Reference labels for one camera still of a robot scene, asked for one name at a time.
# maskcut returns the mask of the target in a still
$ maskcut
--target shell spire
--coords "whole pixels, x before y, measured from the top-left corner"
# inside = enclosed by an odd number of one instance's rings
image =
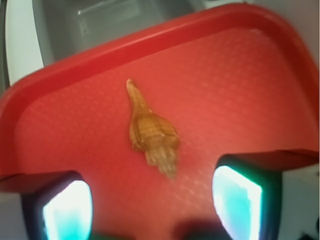
[[[145,152],[149,166],[156,166],[168,178],[175,178],[180,145],[176,129],[168,120],[150,110],[131,79],[127,80],[126,88],[132,107],[129,136],[133,149]]]

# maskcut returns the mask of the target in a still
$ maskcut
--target bright light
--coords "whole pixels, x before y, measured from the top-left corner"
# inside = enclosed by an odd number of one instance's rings
[[[258,240],[262,188],[228,166],[218,167],[212,180],[213,202],[222,225],[235,240]]]
[[[92,216],[90,187],[84,181],[73,181],[43,207],[47,239],[88,239]]]

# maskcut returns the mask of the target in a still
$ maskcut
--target textured tray surface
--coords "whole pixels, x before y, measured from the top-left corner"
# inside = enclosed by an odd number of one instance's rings
[[[79,76],[87,73],[85,66],[77,70]],[[12,114],[16,122],[5,119],[8,112],[0,120],[14,129],[6,136],[14,147],[6,146],[14,150],[20,172],[73,169],[84,176],[93,194],[94,231],[173,239],[189,221],[218,220],[211,185],[222,154],[318,150],[319,123],[298,76],[272,37],[235,27],[44,91]],[[177,129],[175,180],[132,150],[129,78],[153,111]],[[0,143],[6,149],[3,138]]]

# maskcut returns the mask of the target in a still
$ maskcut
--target seashell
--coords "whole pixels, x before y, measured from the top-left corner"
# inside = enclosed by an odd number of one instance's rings
[[[131,79],[127,80],[126,89],[132,106],[129,127],[132,148],[145,152],[149,166],[156,166],[168,178],[174,178],[180,145],[176,129],[168,120],[153,113]]]

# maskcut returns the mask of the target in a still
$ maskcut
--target plastic tray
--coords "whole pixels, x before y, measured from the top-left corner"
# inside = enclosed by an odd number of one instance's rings
[[[318,150],[318,74],[299,36],[265,9],[231,4],[181,17],[10,88],[0,103],[0,173],[77,170],[92,190],[94,231],[179,238],[193,223],[218,222],[212,176],[222,154]],[[128,78],[180,135],[175,180],[132,150]]]

